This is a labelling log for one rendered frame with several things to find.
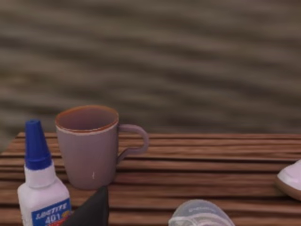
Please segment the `cup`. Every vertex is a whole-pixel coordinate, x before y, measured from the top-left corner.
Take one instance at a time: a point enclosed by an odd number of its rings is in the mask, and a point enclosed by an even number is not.
[[[69,182],[76,188],[96,190],[114,179],[116,165],[128,154],[144,153],[149,138],[136,125],[119,124],[119,114],[106,106],[80,106],[55,118],[59,147]],[[142,147],[126,148],[118,156],[119,132],[136,132]]]

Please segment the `brown mug rim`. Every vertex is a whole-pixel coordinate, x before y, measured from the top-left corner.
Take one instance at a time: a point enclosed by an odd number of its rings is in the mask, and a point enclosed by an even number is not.
[[[75,112],[75,111],[80,111],[82,109],[85,109],[85,108],[97,108],[97,109],[102,109],[102,110],[106,110],[106,111],[109,111],[111,113],[114,113],[116,115],[116,118],[113,122],[111,122],[110,124],[108,125],[105,125],[105,126],[102,126],[102,127],[98,127],[98,128],[95,128],[95,129],[69,129],[69,128],[65,128],[63,126],[61,126],[59,124],[59,119],[63,116],[63,115],[66,115],[66,114],[69,114],[69,113],[72,113],[72,112]],[[119,114],[118,112],[113,109],[113,108],[110,108],[110,107],[107,107],[107,106],[103,106],[103,105],[85,105],[85,106],[78,106],[78,107],[73,107],[73,108],[70,108],[70,109],[67,109],[65,111],[62,111],[60,112],[56,117],[55,117],[55,125],[59,128],[59,129],[62,129],[62,130],[66,130],[66,131],[70,131],[70,132],[74,132],[74,133],[89,133],[89,132],[95,132],[95,131],[102,131],[102,130],[105,130],[105,129],[108,129],[112,126],[114,126],[115,124],[117,124],[119,121]]]

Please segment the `wooden table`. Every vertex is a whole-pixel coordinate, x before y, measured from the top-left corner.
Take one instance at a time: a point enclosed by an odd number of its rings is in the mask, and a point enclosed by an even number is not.
[[[68,184],[55,133],[47,133],[57,175],[76,209],[93,192]],[[120,135],[120,150],[141,145]],[[301,158],[301,135],[150,134],[146,154],[129,156],[110,185],[110,226],[166,226],[182,202],[206,199],[237,226],[300,226],[301,203],[273,186]],[[24,133],[0,158],[0,226],[21,225],[16,189],[24,182]]]

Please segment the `glue bottle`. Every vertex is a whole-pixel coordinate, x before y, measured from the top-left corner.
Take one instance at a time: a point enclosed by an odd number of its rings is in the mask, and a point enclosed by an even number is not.
[[[39,120],[25,125],[25,183],[18,187],[23,226],[56,225],[71,213],[70,195],[55,174]]]

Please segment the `blue label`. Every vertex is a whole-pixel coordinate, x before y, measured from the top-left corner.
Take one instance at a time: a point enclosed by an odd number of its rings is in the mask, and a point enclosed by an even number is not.
[[[70,199],[32,212],[33,226],[47,226],[71,214]]]

